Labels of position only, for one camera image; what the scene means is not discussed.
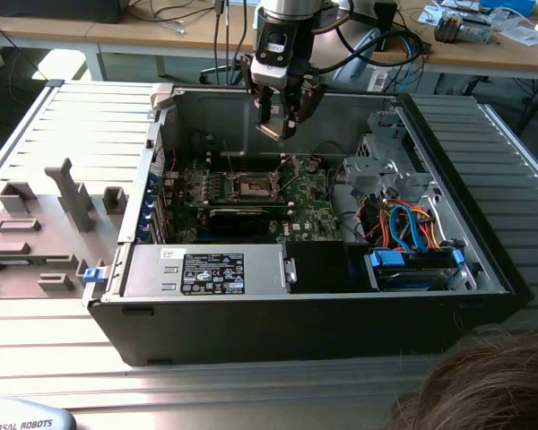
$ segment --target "blue latch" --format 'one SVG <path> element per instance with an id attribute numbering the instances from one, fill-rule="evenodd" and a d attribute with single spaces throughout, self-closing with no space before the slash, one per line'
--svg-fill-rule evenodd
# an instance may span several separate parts
<path id="1" fill-rule="evenodd" d="M 464 263 L 464 255 L 460 249 L 455 249 L 452 252 L 452 256 L 455 258 L 456 265 L 462 266 Z"/>
<path id="2" fill-rule="evenodd" d="M 373 251 L 370 255 L 370 263 L 373 267 L 378 266 L 404 266 L 404 257 L 400 251 L 389 249 Z"/>
<path id="3" fill-rule="evenodd" d="M 105 283 L 108 279 L 105 277 L 106 267 L 91 267 L 83 273 L 83 281 L 94 282 L 96 284 Z"/>

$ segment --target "white label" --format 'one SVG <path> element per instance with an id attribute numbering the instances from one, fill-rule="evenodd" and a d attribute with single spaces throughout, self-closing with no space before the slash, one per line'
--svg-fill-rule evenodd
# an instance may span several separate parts
<path id="1" fill-rule="evenodd" d="M 0 264 L 3 266 L 27 266 L 30 263 L 26 260 L 2 260 Z"/>
<path id="2" fill-rule="evenodd" d="M 161 248 L 160 259 L 161 260 L 181 260 L 186 254 L 185 248 Z"/>

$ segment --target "robotic arm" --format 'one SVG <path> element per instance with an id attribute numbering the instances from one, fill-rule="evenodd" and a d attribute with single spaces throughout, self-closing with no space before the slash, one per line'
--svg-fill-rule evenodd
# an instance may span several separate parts
<path id="1" fill-rule="evenodd" d="M 348 0 L 348 4 L 348 13 L 337 19 L 339 5 L 331 0 L 261 0 L 258 16 L 261 30 L 256 52 L 241 57 L 241 72 L 247 91 L 255 95 L 257 128 L 262 133 L 278 142 L 295 134 L 297 124 L 313 115 L 325 94 L 320 74 L 344 67 L 335 79 L 350 82 L 362 73 L 365 66 L 362 61 L 393 67 L 408 64 L 421 55 L 422 40 L 418 35 L 406 28 L 390 30 L 396 5 L 388 20 L 378 19 L 377 28 L 371 30 L 355 49 L 351 48 L 339 29 L 353 15 L 353 0 Z M 315 36 L 330 30 L 337 31 L 351 53 L 337 64 L 317 69 L 309 62 Z M 403 40 L 408 47 L 408 56 L 393 63 L 369 59 L 377 44 L 384 44 L 391 37 Z M 411 47 L 409 39 L 414 41 L 415 48 Z M 271 99 L 276 90 L 281 96 L 282 122 L 271 115 Z"/>
<path id="2" fill-rule="evenodd" d="M 330 0 L 261 0 L 261 5 L 257 49 L 241 57 L 241 69 L 247 91 L 255 95 L 258 128 L 283 141 L 311 117 L 325 94 L 309 59 L 316 34 L 335 23 L 338 5 Z M 276 90 L 281 95 L 282 124 L 271 118 Z"/>

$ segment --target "slotted aluminum surface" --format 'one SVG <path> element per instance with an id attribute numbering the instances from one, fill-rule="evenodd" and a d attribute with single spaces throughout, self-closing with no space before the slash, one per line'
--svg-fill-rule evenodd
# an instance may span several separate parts
<path id="1" fill-rule="evenodd" d="M 8 181 L 23 181 L 35 194 L 59 194 L 44 167 L 69 158 L 72 178 L 89 194 L 107 186 L 129 194 L 152 122 L 151 92 L 151 84 L 114 82 L 46 87 L 6 143 L 8 152 L 0 152 L 0 192 Z"/>
<path id="2" fill-rule="evenodd" d="M 535 294 L 522 322 L 537 327 L 538 316 L 530 312 L 538 309 L 538 161 L 490 107 L 475 99 L 412 98 Z"/>
<path id="3" fill-rule="evenodd" d="M 100 95 L 115 94 L 117 90 L 112 87 L 127 87 L 128 90 L 136 87 L 134 91 L 150 89 L 149 85 L 130 83 L 95 83 L 89 84 L 89 89 L 77 85 L 82 84 L 66 86 L 71 88 L 66 92 L 83 94 L 93 91 Z M 17 130 L 19 135 L 41 121 L 33 120 L 37 114 L 42 120 L 91 121 L 90 131 L 93 127 L 102 127 L 93 123 L 137 124 L 131 130 L 139 133 L 142 130 L 139 123 L 145 124 L 149 109 L 147 102 L 114 101 L 90 102 L 85 109 L 79 103 L 88 102 L 57 101 L 52 99 L 55 97 L 52 93 L 53 90 L 47 90 L 36 102 L 35 112 L 31 110 Z M 472 113 L 464 120 L 465 124 L 482 123 L 482 118 L 474 118 Z M 451 127 L 462 131 L 459 124 L 462 123 L 454 123 Z M 490 130 L 489 124 L 484 123 L 482 127 Z M 18 153 L 15 150 L 18 142 L 15 141 L 11 139 L 5 145 L 6 149 L 8 144 L 12 145 L 13 157 L 35 157 L 35 154 Z M 123 151 L 113 152 L 112 144 L 123 145 L 119 147 Z M 90 162 L 84 167 L 102 166 L 109 160 L 98 157 L 102 155 L 111 155 L 112 159 L 124 162 L 127 159 L 123 157 L 132 155 L 124 150 L 137 151 L 135 145 L 139 143 L 105 142 L 83 147 L 82 159 Z M 5 150 L 2 156 L 9 162 L 7 152 Z M 506 160 L 513 159 L 514 155 L 479 159 L 506 165 L 509 164 Z M 472 155 L 460 151 L 451 153 L 451 157 L 470 160 Z M 10 166 L 5 163 L 0 170 Z M 501 193 L 493 194 L 496 199 L 490 197 L 489 190 L 489 187 L 472 188 L 483 203 L 506 200 Z M 520 193 L 517 188 L 505 195 L 511 196 L 508 203 L 538 203 L 538 190 Z M 507 245 L 518 243 L 509 242 L 515 240 L 509 231 L 505 236 L 503 240 L 507 240 Z M 530 237 L 538 240 L 538 232 L 531 232 Z M 536 286 L 536 299 L 532 306 L 502 325 L 506 330 L 538 327 L 538 272 L 534 266 L 525 266 L 521 270 L 527 272 Z M 461 343 L 470 345 L 473 337 L 467 337 Z M 67 408 L 74 413 L 83 430 L 379 428 L 395 396 L 418 386 L 434 361 L 434 357 L 416 356 L 133 368 L 123 363 L 79 299 L 0 301 L 0 397 L 20 397 Z"/>

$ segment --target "computer case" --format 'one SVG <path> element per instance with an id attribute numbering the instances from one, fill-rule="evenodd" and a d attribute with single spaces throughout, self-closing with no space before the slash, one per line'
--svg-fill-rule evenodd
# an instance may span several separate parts
<path id="1" fill-rule="evenodd" d="M 116 23 L 129 0 L 0 0 L 0 16 Z"/>

